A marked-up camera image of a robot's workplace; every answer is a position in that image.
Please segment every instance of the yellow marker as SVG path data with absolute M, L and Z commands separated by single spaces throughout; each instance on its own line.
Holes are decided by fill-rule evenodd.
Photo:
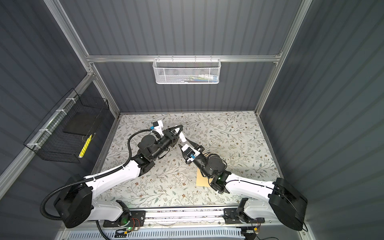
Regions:
M 84 157 L 85 151 L 87 151 L 88 145 L 91 142 L 91 140 L 92 140 L 92 135 L 90 135 L 89 138 L 87 139 L 87 141 L 85 141 L 84 147 L 80 151 L 79 158 Z

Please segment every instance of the yellow sticky note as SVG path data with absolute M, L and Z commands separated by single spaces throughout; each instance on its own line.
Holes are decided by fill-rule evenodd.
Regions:
M 208 178 L 203 177 L 203 175 L 201 175 L 201 172 L 200 172 L 199 169 L 197 170 L 196 186 L 199 186 L 199 187 L 210 187 L 209 184 L 208 184 Z

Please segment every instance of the floral tablecloth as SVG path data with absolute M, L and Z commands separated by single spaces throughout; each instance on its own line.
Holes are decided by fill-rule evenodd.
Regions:
M 148 129 L 152 122 L 162 120 L 164 129 L 182 124 L 187 138 L 205 146 L 206 152 L 220 155 L 228 164 L 227 170 L 237 175 L 261 181 L 275 180 L 279 176 L 255 114 L 251 111 L 135 114 L 121 118 L 103 170 L 126 161 L 127 140 L 132 133 Z M 133 155 L 146 134 L 138 134 L 132 139 Z M 217 194 L 209 187 L 197 187 L 197 167 L 185 164 L 178 145 L 155 163 L 147 174 L 109 189 L 98 199 L 119 199 L 130 208 L 232 204 L 241 199 L 238 195 Z

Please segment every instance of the black mounting plate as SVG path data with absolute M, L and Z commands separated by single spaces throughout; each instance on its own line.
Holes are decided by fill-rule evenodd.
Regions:
M 145 220 L 145 211 L 131 211 L 131 218 L 137 218 L 140 222 L 140 226 L 144 226 L 144 220 Z M 135 220 L 135 227 L 138 227 L 138 222 Z M 103 227 L 118 227 L 117 221 L 111 222 L 108 220 L 105 220 L 103 223 Z M 130 221 L 126 227 L 133 227 L 133 221 Z
M 236 209 L 237 208 L 224 209 L 224 216 L 230 216 L 233 218 L 237 218 L 238 216 L 237 216 Z M 225 224 L 242 224 L 243 223 L 239 219 L 227 218 L 224 220 L 225 220 Z M 263 217 L 258 217 L 256 219 L 252 219 L 249 223 L 255 223 L 255 224 L 265 223 L 265 219 Z

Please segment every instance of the wire mesh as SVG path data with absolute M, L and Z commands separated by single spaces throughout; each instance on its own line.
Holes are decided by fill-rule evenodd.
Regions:
M 220 61 L 165 62 L 155 59 L 153 70 L 158 84 L 217 84 Z
M 63 109 L 56 111 L 59 113 L 55 119 L 46 128 L 39 130 L 42 131 L 40 138 L 35 143 L 24 145 L 43 160 L 80 163 L 79 154 L 84 144 L 91 135 L 91 139 L 95 137 L 109 111 L 108 102 L 103 98 L 76 95 Z M 65 132 L 67 124 L 78 113 L 94 119 L 91 126 L 85 130 L 88 129 L 88 132 L 82 135 Z

